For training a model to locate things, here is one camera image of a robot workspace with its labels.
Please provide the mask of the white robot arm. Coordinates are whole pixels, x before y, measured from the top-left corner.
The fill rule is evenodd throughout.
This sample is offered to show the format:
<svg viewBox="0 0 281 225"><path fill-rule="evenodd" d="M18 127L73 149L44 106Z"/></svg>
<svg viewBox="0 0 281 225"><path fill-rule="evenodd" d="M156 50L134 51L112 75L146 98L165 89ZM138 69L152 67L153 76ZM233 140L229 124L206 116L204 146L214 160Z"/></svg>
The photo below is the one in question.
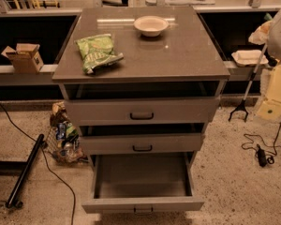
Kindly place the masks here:
<svg viewBox="0 0 281 225"><path fill-rule="evenodd" d="M263 119L275 120L281 116L281 9L271 20L260 25L248 41L265 44L268 54L277 61L269 72L270 79L256 112Z"/></svg>

